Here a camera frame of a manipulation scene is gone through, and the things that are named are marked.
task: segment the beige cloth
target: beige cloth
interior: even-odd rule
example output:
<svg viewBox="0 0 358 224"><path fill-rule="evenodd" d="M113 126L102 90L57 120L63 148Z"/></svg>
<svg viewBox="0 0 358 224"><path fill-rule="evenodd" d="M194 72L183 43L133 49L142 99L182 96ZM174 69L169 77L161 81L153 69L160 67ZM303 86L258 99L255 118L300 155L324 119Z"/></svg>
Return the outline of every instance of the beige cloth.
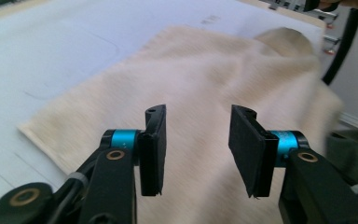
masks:
<svg viewBox="0 0 358 224"><path fill-rule="evenodd" d="M271 197L247 198L227 146L230 108L252 108L267 130L300 130L323 152L341 102L320 81L319 65L294 30L244 39L171 27L20 129L69 174L106 129L143 130L145 110L165 104L164 188L156 198L138 194L139 223L282 223L284 170L275 170Z"/></svg>

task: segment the towel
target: towel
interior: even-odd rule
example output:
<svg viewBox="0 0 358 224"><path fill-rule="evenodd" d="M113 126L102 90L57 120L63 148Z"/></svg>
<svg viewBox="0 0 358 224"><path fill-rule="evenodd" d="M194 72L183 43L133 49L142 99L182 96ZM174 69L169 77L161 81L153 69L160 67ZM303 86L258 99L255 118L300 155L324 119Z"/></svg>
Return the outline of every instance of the towel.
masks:
<svg viewBox="0 0 358 224"><path fill-rule="evenodd" d="M145 110L161 104L164 188L162 196L138 197L139 223L282 223L284 169L275 169L270 197L247 198L227 145L231 105L255 110L266 130L301 131L322 154L342 107L320 80L309 40L295 30L245 39L177 26L54 99L20 130L69 174L105 130L143 130Z"/></svg>

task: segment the black tube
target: black tube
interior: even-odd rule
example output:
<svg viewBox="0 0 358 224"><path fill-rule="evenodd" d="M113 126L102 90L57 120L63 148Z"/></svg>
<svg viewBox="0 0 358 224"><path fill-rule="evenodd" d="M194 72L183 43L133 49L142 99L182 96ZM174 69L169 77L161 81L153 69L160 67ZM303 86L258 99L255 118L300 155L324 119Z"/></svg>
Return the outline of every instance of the black tube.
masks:
<svg viewBox="0 0 358 224"><path fill-rule="evenodd" d="M341 44L337 51L337 55L334 58L333 62L330 64L326 74L322 78L322 81L326 85L330 85L336 76L339 68L343 64L348 51L351 48L352 41L356 35L358 29L358 9L351 8L350 15L347 19L347 24L345 25L344 34L342 35Z"/></svg>

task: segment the blue band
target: blue band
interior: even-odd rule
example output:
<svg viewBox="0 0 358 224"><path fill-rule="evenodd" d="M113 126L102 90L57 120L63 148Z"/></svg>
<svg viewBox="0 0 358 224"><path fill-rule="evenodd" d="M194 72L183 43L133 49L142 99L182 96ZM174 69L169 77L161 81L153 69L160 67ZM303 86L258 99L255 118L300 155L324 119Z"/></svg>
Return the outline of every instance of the blue band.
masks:
<svg viewBox="0 0 358 224"><path fill-rule="evenodd" d="M117 129L112 135L110 147L120 147L133 150L137 130Z"/></svg>
<svg viewBox="0 0 358 224"><path fill-rule="evenodd" d="M289 152L293 148L298 148L298 142L295 135L290 131L270 131L279 138L277 160L275 167L286 167L286 160L289 157Z"/></svg>

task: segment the person's hand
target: person's hand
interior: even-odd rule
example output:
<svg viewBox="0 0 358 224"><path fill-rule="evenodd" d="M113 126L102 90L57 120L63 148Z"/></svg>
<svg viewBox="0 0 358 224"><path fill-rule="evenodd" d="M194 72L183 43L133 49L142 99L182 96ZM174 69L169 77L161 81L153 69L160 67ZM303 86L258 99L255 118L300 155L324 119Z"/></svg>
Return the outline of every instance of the person's hand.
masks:
<svg viewBox="0 0 358 224"><path fill-rule="evenodd" d="M331 6L332 3L338 2L338 0L321 0L318 8L324 9ZM354 7L358 9L358 0L342 0L340 4L344 7Z"/></svg>

